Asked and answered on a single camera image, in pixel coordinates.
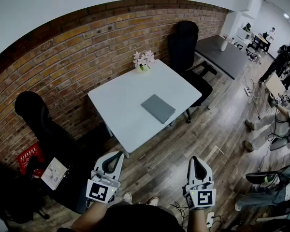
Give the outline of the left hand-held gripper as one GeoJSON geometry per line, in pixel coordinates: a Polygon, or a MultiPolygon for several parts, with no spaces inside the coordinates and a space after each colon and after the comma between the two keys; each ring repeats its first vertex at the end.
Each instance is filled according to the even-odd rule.
{"type": "Polygon", "coordinates": [[[108,153],[97,160],[91,178],[87,180],[87,198],[101,203],[113,201],[121,185],[119,177],[123,160],[122,151],[108,153]]]}

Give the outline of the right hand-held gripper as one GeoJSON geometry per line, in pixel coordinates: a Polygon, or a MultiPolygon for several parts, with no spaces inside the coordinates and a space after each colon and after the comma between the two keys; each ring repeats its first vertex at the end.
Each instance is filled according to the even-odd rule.
{"type": "Polygon", "coordinates": [[[203,160],[195,156],[189,160],[187,179],[189,185],[183,187],[183,196],[189,210],[202,210],[215,205],[216,189],[211,181],[212,171],[203,160]],[[204,183],[193,184],[195,177],[204,183]]]}

